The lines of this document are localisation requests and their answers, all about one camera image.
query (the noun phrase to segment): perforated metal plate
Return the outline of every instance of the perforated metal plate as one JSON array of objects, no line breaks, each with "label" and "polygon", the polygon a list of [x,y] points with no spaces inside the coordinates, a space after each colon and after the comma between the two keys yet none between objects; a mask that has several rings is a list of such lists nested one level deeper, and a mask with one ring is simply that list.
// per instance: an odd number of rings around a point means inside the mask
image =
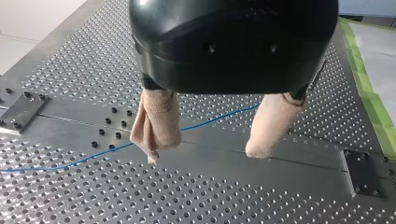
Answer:
[{"label": "perforated metal plate", "polygon": [[[0,133],[0,167],[60,166],[128,142],[134,115],[126,110],[137,109],[141,85],[127,8],[127,0],[88,0],[1,77],[4,108],[24,90],[53,100],[22,136]],[[238,113],[184,132],[180,147],[161,153],[156,166],[146,164],[139,148],[128,147],[57,172],[2,173],[0,224],[395,223],[395,179],[387,175],[393,166],[375,161],[385,202],[352,200],[338,158],[340,143],[371,153],[380,147],[337,32],[307,109],[271,160],[245,156],[254,111]],[[261,100],[179,95],[180,126]]]}]

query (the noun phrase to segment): black plastic cover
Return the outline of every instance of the black plastic cover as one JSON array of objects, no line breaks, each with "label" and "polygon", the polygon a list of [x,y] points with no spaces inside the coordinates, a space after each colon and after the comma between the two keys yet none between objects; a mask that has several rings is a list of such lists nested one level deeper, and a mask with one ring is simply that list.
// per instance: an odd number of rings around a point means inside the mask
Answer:
[{"label": "black plastic cover", "polygon": [[131,0],[143,74],[186,93],[306,86],[337,23],[336,0]]}]

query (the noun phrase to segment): black metal block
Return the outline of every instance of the black metal block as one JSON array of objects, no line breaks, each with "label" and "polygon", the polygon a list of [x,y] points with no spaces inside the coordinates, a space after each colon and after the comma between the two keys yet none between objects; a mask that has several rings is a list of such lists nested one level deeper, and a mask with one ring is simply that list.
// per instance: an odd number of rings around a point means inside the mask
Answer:
[{"label": "black metal block", "polygon": [[344,149],[341,157],[345,169],[348,171],[347,182],[353,196],[385,198],[375,172],[374,161],[369,153]]}]

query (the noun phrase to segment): green tape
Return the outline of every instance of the green tape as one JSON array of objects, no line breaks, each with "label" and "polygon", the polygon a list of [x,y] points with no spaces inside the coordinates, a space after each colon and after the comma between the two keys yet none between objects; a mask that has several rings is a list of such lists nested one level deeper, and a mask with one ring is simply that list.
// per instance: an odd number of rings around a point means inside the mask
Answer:
[{"label": "green tape", "polygon": [[395,159],[396,151],[394,150],[394,145],[391,142],[391,138],[388,136],[389,130],[378,124],[373,124],[373,127],[378,137],[379,145],[382,148],[382,152],[384,152],[388,158]]},{"label": "green tape", "polygon": [[359,96],[373,124],[382,151],[390,159],[396,160],[396,128],[381,98],[373,89],[355,35],[348,22],[348,20],[340,19],[340,25],[344,31],[346,56],[355,78]]},{"label": "green tape", "polygon": [[362,74],[360,72],[353,72],[356,73],[360,82],[361,82],[361,90],[367,92],[374,92],[373,86],[371,85],[370,78],[367,74]]},{"label": "green tape", "polygon": [[363,95],[361,95],[361,100],[363,101],[364,107],[366,108],[366,111],[367,111],[367,114],[369,115],[370,121],[373,124],[382,126],[381,119],[376,114],[375,106],[373,105],[370,97],[365,97],[363,94]]}]

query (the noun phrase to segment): metal bracket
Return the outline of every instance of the metal bracket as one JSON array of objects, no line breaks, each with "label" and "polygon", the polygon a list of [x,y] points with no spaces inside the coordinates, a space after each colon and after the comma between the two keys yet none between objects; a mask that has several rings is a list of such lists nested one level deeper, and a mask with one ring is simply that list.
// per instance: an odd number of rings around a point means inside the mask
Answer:
[{"label": "metal bracket", "polygon": [[384,199],[382,186],[375,172],[374,161],[367,152],[344,149],[342,161],[348,171],[348,185],[353,196]]},{"label": "metal bracket", "polygon": [[32,117],[48,100],[47,95],[25,91],[0,117],[0,132],[23,132]]}]

